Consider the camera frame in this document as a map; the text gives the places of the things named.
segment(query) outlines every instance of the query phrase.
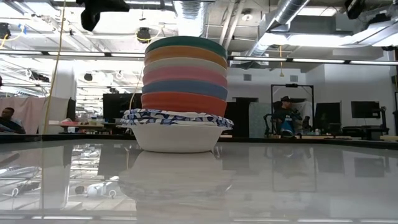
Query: wall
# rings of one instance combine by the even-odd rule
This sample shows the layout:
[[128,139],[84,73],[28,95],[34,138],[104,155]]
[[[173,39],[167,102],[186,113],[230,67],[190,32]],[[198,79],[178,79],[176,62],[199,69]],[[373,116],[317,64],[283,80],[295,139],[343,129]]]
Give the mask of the wall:
[[[280,69],[270,71],[269,69],[249,69],[241,68],[228,69],[228,98],[227,101],[233,101],[235,97],[251,97],[259,98],[260,103],[271,102],[271,85],[292,83],[291,75],[298,75],[298,84],[305,84],[305,73],[301,73],[299,69],[283,69],[284,77],[280,76]],[[251,81],[243,81],[243,74],[251,74]],[[274,99],[279,100],[283,96],[294,98],[311,97],[301,88],[280,88],[274,93]]]
[[[387,55],[380,60],[388,60]],[[342,102],[343,126],[380,125],[381,119],[354,119],[351,101],[379,101],[387,107],[387,127],[395,133],[393,67],[369,65],[321,65],[306,74],[308,84],[315,85],[315,102]]]

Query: pipe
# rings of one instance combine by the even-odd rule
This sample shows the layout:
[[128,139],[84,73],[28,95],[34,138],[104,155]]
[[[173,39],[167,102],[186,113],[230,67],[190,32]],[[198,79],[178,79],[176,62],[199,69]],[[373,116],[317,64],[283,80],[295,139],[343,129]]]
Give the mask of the pipe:
[[205,29],[208,2],[174,1],[178,35],[201,37]]
[[247,56],[261,57],[272,43],[269,42],[268,31],[289,24],[310,0],[280,0],[278,8],[274,11],[274,18],[265,24],[266,29],[257,43],[255,43]]
[[232,13],[233,13],[233,10],[234,10],[234,6],[235,6],[235,2],[229,2],[229,5],[228,5],[228,14],[227,14],[227,16],[226,16],[226,19],[225,19],[225,22],[224,22],[224,25],[223,25],[223,31],[221,32],[220,40],[218,41],[218,43],[219,43],[220,45],[223,45],[223,44],[224,44],[224,39],[225,39],[226,31],[228,30],[229,22],[231,21],[231,16],[232,16]]
[[245,3],[245,2],[246,2],[246,1],[240,1],[240,2],[239,2],[238,9],[236,10],[236,13],[235,13],[234,21],[232,22],[231,28],[230,28],[229,33],[228,33],[228,37],[227,37],[226,42],[225,42],[224,48],[225,48],[226,50],[228,50],[229,44],[231,43],[231,40],[232,40],[232,36],[233,36],[234,33],[235,33],[235,28],[236,28],[236,25],[238,24],[239,16],[240,16],[241,13],[242,13],[243,6],[244,6],[244,3]]

